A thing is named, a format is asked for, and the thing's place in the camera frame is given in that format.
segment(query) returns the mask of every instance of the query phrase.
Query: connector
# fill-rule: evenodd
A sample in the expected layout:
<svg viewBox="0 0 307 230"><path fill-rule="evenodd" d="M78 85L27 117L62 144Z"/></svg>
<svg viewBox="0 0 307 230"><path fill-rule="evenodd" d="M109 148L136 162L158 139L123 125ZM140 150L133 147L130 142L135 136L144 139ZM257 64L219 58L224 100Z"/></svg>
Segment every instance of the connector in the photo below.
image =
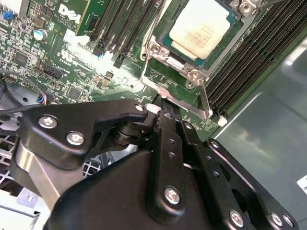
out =
<svg viewBox="0 0 307 230"><path fill-rule="evenodd" d="M15 18L15 15L13 12L3 12L2 18L5 20L12 20Z"/></svg>

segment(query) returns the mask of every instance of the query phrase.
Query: capacitor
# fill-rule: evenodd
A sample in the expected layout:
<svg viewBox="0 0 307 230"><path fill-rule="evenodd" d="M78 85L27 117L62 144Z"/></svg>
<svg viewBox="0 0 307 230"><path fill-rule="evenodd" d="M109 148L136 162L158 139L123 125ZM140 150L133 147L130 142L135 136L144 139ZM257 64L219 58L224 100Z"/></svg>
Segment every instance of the capacitor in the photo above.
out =
<svg viewBox="0 0 307 230"><path fill-rule="evenodd" d="M46 30L40 29L35 30L33 36L37 41L43 41L48 37L48 33Z"/></svg>

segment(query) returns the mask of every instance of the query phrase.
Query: motherboard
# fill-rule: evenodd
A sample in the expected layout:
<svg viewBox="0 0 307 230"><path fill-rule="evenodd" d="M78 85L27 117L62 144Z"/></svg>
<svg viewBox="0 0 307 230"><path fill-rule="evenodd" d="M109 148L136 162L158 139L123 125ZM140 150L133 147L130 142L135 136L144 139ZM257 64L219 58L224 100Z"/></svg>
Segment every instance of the motherboard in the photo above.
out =
<svg viewBox="0 0 307 230"><path fill-rule="evenodd" d="M207 100L208 119L180 106L203 140L307 35L307 0L13 2L0 0L0 69L58 104L150 103L146 77L198 110Z"/></svg>

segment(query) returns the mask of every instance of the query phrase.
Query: dell logo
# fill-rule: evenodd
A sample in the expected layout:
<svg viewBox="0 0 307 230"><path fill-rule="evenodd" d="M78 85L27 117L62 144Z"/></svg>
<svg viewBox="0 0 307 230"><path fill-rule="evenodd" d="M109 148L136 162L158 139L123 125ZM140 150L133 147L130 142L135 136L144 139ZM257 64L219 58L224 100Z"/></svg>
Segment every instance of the dell logo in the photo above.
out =
<svg viewBox="0 0 307 230"><path fill-rule="evenodd" d="M75 11L70 11L67 6L60 4L59 13L63 16L67 16L70 20L75 21L77 24L80 23L81 15L77 15Z"/></svg>

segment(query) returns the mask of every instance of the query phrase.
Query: metal plate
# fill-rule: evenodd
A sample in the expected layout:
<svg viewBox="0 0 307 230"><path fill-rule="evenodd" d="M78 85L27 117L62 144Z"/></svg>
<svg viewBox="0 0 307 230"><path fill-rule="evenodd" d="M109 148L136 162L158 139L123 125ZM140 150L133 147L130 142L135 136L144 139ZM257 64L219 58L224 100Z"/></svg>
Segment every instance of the metal plate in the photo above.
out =
<svg viewBox="0 0 307 230"><path fill-rule="evenodd" d="M215 132L225 148L307 229L307 38Z"/></svg>

